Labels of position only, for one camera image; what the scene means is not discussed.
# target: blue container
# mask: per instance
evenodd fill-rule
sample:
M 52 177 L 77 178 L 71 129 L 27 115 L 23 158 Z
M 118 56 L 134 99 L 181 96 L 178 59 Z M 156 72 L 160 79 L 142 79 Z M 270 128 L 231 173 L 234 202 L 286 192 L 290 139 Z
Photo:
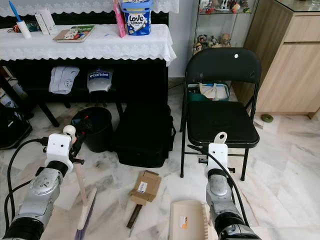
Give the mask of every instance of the blue container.
M 125 23 L 129 35 L 149 35 L 151 31 L 152 0 L 122 2 Z

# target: chair backrest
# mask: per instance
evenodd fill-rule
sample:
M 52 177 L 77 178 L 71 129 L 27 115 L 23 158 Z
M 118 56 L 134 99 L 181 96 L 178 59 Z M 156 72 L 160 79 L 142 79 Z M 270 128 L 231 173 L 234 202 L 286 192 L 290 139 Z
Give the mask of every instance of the chair backrest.
M 237 81 L 258 84 L 261 63 L 257 55 L 245 48 L 208 48 L 195 54 L 185 71 L 185 81 L 206 83 Z

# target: wooden cabinet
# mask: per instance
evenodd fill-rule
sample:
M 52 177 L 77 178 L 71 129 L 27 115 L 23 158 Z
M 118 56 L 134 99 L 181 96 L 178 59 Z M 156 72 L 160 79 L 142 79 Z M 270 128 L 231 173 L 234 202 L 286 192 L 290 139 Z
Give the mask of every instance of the wooden cabinet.
M 294 12 L 276 0 L 260 0 L 244 47 L 255 52 L 262 65 L 257 113 L 317 112 L 320 11 Z M 233 88 L 243 103 L 253 92 L 249 84 Z

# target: white broom handle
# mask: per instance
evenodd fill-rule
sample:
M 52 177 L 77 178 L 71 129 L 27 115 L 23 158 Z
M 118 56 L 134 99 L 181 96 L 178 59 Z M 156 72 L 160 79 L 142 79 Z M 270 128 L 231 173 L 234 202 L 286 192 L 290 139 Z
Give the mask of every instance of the white broom handle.
M 85 184 L 84 184 L 84 178 L 81 172 L 80 165 L 78 163 L 74 164 L 74 169 L 75 169 L 75 174 L 76 177 L 78 178 L 78 183 L 80 187 L 80 194 L 82 198 L 83 205 L 86 207 L 88 205 L 88 199 L 87 199 L 87 194 L 86 194 L 86 189 L 85 189 Z

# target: black folding chair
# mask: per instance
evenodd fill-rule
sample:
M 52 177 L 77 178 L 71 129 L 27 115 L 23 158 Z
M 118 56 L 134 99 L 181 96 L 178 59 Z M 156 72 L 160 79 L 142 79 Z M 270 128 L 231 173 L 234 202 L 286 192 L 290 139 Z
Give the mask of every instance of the black folding chair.
M 208 48 L 189 61 L 184 80 L 183 108 L 180 132 L 182 132 L 181 172 L 184 177 L 186 123 L 188 139 L 195 146 L 208 148 L 220 132 L 227 133 L 229 148 L 245 149 L 244 154 L 228 154 L 244 157 L 241 180 L 245 180 L 249 149 L 259 142 L 253 120 L 261 74 L 257 55 L 244 48 Z M 244 106 L 233 101 L 189 101 L 188 84 L 235 81 L 254 84 L 253 96 Z M 251 105 L 250 115 L 247 108 Z

